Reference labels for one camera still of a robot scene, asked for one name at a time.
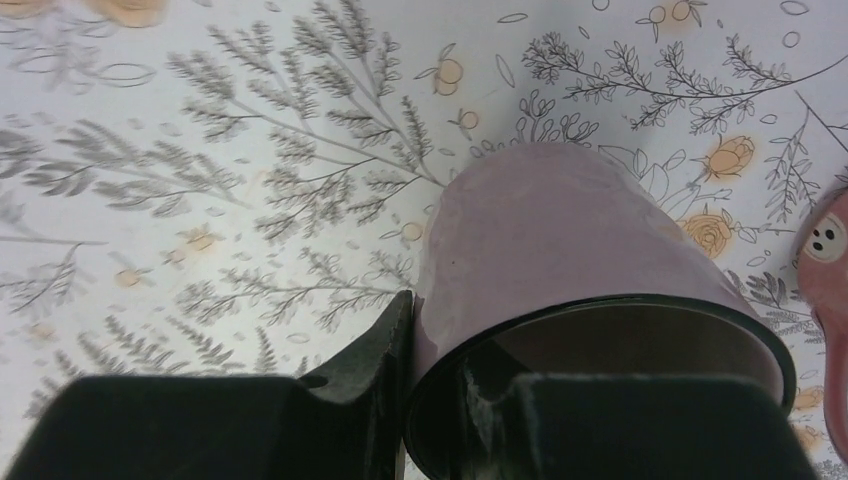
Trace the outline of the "lilac mug black handle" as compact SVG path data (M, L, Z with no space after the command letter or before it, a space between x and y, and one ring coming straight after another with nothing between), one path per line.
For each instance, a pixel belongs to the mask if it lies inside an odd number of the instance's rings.
M496 396L518 371L729 375L783 409L786 345L635 177L572 143L473 161L428 221L415 289L408 452L449 475L455 378Z

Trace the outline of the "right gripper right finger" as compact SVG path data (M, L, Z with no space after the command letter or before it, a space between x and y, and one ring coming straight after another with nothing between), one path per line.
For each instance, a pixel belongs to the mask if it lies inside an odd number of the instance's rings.
M757 385L535 372L488 342L457 371L461 479L813 479Z

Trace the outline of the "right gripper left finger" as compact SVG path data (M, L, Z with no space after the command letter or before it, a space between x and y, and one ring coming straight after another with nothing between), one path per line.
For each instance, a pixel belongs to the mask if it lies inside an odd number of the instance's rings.
M413 295L299 378L91 376L65 387L11 479L399 479Z

